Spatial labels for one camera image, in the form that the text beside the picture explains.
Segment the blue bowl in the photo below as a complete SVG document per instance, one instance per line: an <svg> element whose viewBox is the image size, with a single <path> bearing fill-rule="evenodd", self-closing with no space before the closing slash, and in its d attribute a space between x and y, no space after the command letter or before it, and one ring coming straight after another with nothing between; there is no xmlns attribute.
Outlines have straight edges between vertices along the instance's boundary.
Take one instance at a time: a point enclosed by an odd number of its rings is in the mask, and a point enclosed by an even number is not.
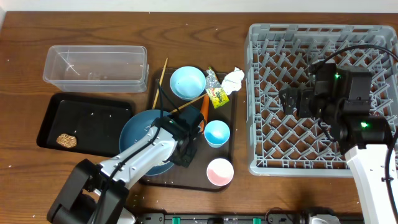
<svg viewBox="0 0 398 224"><path fill-rule="evenodd" d="M203 93L206 78L203 72L195 67L185 66L173 72L170 88L182 100L191 101Z"/></svg>
<svg viewBox="0 0 398 224"><path fill-rule="evenodd" d="M163 116L170 113L163 111ZM160 110L147 110L133 116L125 125L120 134L119 150L123 152L142 139L149 131L152 122L160 117ZM145 175L159 175L168 171L174 163L168 162L161 166L155 166Z"/></svg>
<svg viewBox="0 0 398 224"><path fill-rule="evenodd" d="M222 121L212 121L205 127L205 139L213 148L218 148L225 144L230 135L231 131L228 125Z"/></svg>

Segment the crumpled brown object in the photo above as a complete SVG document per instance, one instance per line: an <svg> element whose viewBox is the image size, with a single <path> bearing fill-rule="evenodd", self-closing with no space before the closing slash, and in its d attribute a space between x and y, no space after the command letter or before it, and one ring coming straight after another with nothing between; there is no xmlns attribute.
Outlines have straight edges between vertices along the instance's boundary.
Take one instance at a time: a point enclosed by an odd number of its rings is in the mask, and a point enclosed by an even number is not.
<svg viewBox="0 0 398 224"><path fill-rule="evenodd" d="M70 149L77 145L77 139L75 136L71 136L69 134L61 134L57 138L57 143Z"/></svg>

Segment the brown tray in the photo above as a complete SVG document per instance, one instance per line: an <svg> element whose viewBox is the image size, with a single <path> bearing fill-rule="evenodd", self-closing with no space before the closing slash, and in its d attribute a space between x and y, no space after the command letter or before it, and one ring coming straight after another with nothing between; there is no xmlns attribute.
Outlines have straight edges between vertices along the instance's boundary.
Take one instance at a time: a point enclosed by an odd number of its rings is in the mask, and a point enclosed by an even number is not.
<svg viewBox="0 0 398 224"><path fill-rule="evenodd" d="M177 105L182 106L187 101L181 100L179 97L174 95L170 89L170 77L172 76L175 69L166 68L162 88L166 92L167 96ZM152 79L152 84L155 86L155 79L160 78L162 71L159 70L154 78ZM216 73L220 81L226 76L225 73ZM153 90L152 103L154 102L155 90ZM236 92L229 95L229 102L224 106L214 109L210 102L209 112L208 112L208 122L213 120L224 121L228 124L231 130L231 136L227 143L223 146L215 149L208 145L206 139L203 135L194 141L194 146L197 148L197 153L193 158L190 166L188 168L174 165L170 170L164 172L163 174L156 176L143 176L140 183L145 185L154 185L159 187L172 187L179 189L192 189L192 190L202 190L209 192L219 192L226 189L226 186L215 186L208 179L206 175L207 165L216 158L225 158L232 163L232 152L233 152L233 141L234 141L234 129L235 129L235 111L236 111ZM164 110L172 111L174 107L164 98ZM200 110L203 99L200 99L194 103L192 106ZM160 100L157 100L156 109L160 109Z"/></svg>

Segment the dark serving tray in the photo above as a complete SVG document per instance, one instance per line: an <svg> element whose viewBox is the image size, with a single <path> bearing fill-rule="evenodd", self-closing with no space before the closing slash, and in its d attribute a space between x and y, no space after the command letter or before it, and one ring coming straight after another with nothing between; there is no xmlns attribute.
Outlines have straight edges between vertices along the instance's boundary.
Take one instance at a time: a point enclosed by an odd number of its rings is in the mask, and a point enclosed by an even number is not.
<svg viewBox="0 0 398 224"><path fill-rule="evenodd" d="M174 95L170 89L170 77L172 76L175 69L167 68L163 77L162 88L165 90L169 98L177 105L182 106L187 101L181 100L179 97ZM159 70L152 80L155 83L156 78L160 78L162 71ZM224 79L227 74L217 73L217 77L220 82ZM174 165L170 170L164 172L163 174L156 176L144 176L140 183L146 185L155 185L160 187L173 187L180 189L192 189L192 190L203 190L209 192L219 192L228 187L228 185L219 187L213 185L206 175L207 165L216 158L225 158L232 162L232 152L233 152L233 141L234 141L234 129L235 129L235 111L236 111L236 92L229 95L229 102L224 106L214 109L213 105L209 104L208 112L208 122L213 120L224 121L228 124L231 130L231 136L227 143L223 146L215 149L208 145L205 137L202 135L194 141L195 147L197 147L197 153L193 158L190 166L188 168L180 167ZM164 98L164 110L172 111L173 106ZM192 106L200 110L203 99L200 99ZM157 100L156 108L160 109L160 100Z"/></svg>
<svg viewBox="0 0 398 224"><path fill-rule="evenodd" d="M119 137L132 117L129 103L57 93L51 97L36 143L40 147L96 156L119 154ZM56 140L66 133L77 138L71 149Z"/></svg>

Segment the wooden table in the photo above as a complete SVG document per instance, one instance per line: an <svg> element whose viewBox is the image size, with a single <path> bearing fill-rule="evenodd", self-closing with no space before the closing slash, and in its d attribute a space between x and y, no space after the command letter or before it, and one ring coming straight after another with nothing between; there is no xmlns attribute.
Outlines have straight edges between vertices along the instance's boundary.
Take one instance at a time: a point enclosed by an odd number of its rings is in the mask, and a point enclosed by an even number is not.
<svg viewBox="0 0 398 224"><path fill-rule="evenodd" d="M42 79L52 45L142 45L150 74L162 68L211 65L243 68L243 44L253 23L382 24L398 28L398 15L198 14L148 12L8 12L0 35L0 223L46 223L47 211L70 171L84 158L103 157L43 149L36 137L50 97L59 92ZM101 94L149 107L149 94ZM266 213L272 207L324 206L361 211L353 179L256 177L248 171L246 89L238 93L230 187L214 194L137 186L127 204L168 213Z"/></svg>

